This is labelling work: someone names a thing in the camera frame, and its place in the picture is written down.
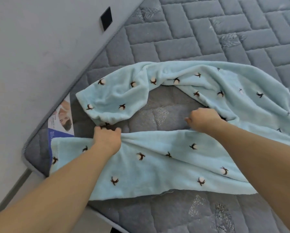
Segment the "person's left hand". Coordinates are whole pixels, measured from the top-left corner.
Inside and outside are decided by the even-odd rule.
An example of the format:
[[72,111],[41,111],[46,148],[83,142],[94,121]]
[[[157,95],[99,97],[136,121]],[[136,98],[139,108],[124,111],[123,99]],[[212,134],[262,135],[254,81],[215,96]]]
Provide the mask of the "person's left hand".
[[105,151],[111,157],[121,147],[121,129],[116,128],[115,131],[112,131],[96,126],[94,128],[93,146]]

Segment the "black object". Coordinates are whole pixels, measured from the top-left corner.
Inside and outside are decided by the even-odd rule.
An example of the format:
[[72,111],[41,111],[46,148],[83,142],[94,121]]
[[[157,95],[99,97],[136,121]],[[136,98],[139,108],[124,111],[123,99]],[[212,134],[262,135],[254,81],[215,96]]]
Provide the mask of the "black object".
[[117,229],[115,229],[115,228],[112,228],[111,229],[111,231],[110,231],[110,233],[121,233],[120,231],[118,231]]
[[108,7],[107,10],[102,14],[101,21],[102,21],[102,25],[103,25],[103,28],[105,31],[110,26],[110,24],[113,22],[110,7]]

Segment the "quilted mattress surface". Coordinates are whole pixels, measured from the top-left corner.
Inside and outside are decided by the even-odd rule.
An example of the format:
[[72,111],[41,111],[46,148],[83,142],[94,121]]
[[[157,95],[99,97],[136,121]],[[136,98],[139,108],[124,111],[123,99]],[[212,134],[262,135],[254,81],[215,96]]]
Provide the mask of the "quilted mattress surface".
[[[91,138],[95,126],[76,99],[78,91],[126,65],[173,60],[253,65],[290,90],[290,0],[144,0],[72,87],[75,136]],[[199,107],[179,89],[160,86],[147,105],[114,127],[126,133],[187,129],[183,118]],[[23,150],[29,168],[48,176],[47,122]],[[258,194],[170,190],[89,205],[130,233],[289,232]]]

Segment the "woman's dark hair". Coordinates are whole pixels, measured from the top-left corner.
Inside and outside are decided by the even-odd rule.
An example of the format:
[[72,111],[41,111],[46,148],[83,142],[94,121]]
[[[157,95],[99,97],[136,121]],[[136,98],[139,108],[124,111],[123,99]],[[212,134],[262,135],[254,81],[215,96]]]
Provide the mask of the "woman's dark hair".
[[62,126],[63,126],[63,128],[64,128],[66,131],[69,131],[69,130],[71,129],[71,127],[72,127],[72,122],[71,122],[71,120],[70,120],[70,119],[67,120],[66,123],[65,123],[64,125],[62,125]]

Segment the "gray mattress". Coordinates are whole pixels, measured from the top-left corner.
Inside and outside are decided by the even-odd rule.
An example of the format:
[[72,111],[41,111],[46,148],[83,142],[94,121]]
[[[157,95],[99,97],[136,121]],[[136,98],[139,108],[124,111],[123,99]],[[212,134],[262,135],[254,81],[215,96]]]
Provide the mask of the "gray mattress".
[[[95,126],[76,99],[78,91],[126,65],[172,60],[253,65],[290,90],[290,0],[144,0],[71,88],[75,136],[91,138]],[[115,127],[123,132],[186,129],[183,118],[199,107],[177,88],[160,86],[149,93],[146,106]],[[23,156],[29,168],[48,176],[46,122]],[[170,190],[89,205],[131,233],[289,232],[258,194]]]

